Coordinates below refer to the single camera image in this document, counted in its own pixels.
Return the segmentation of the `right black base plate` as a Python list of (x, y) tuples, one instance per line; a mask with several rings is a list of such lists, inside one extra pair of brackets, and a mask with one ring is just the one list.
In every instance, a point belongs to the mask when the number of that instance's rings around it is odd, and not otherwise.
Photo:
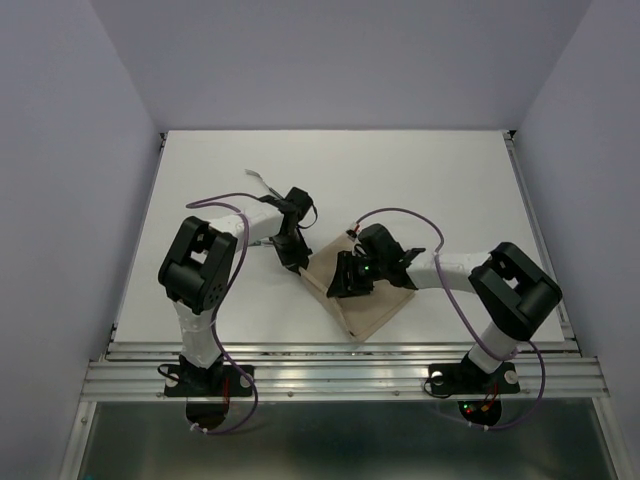
[(519, 377), (511, 362), (502, 363), (493, 373), (484, 372), (472, 362), (431, 364), (426, 384), (440, 397), (520, 392)]

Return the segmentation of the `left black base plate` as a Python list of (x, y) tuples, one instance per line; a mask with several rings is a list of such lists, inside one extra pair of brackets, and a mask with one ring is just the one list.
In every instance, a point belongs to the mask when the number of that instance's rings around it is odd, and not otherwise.
[(249, 398), (253, 395), (249, 381), (234, 367), (216, 364), (204, 373), (177, 364), (162, 364), (165, 371), (163, 395), (168, 398)]

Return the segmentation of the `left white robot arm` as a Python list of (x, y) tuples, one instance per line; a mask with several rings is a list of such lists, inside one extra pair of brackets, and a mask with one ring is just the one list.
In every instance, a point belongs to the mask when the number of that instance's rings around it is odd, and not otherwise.
[(223, 371), (215, 364), (222, 355), (214, 340), (212, 324), (230, 286), (239, 274), (249, 246), (267, 239), (281, 265), (298, 274), (307, 268), (311, 250), (300, 223), (315, 208), (309, 194), (296, 187), (279, 198), (253, 197), (241, 210), (221, 195), (191, 203), (227, 208), (228, 216), (211, 221), (186, 218), (160, 266), (158, 281), (176, 311), (182, 338), (180, 360), (191, 366), (188, 382), (199, 393), (215, 392)]

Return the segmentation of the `green handled knife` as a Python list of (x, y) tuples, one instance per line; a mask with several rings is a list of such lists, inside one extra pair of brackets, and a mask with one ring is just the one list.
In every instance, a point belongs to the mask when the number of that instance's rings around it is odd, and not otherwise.
[(274, 247), (274, 243), (269, 239), (263, 239), (250, 243), (249, 247)]

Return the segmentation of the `beige cloth napkin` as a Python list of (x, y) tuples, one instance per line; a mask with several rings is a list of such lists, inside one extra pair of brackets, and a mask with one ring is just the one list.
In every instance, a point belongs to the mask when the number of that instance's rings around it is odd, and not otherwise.
[(364, 342), (387, 324), (415, 296), (411, 290), (377, 282), (374, 291), (362, 297), (328, 298), (327, 292), (337, 266), (340, 251), (351, 251), (354, 241), (342, 233), (314, 253), (306, 269), (300, 269), (301, 281), (311, 296), (328, 312), (351, 342)]

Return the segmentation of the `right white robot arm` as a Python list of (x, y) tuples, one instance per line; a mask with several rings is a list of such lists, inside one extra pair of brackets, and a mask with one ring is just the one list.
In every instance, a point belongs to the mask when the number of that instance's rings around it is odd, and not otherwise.
[(471, 333), (475, 344), (460, 366), (461, 381), (472, 390), (482, 390), (495, 380), (498, 367), (515, 357), (518, 344), (531, 340), (563, 298), (558, 284), (510, 242), (478, 254), (429, 253), (400, 246), (383, 250), (360, 242), (353, 250), (338, 253), (327, 296), (365, 296), (379, 281), (412, 291), (443, 289), (466, 327), (471, 323), (453, 292), (477, 295), (491, 323), (482, 334)]

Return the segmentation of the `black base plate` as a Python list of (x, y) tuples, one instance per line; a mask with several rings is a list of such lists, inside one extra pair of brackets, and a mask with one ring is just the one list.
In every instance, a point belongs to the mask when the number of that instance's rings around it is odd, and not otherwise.
[(493, 373), (484, 372), (472, 362), (431, 364), (426, 384), (440, 397), (520, 392), (519, 377), (511, 362), (502, 363)]
[(249, 381), (234, 367), (216, 364), (204, 373), (177, 364), (162, 364), (165, 371), (163, 395), (168, 398), (249, 398), (253, 395)]

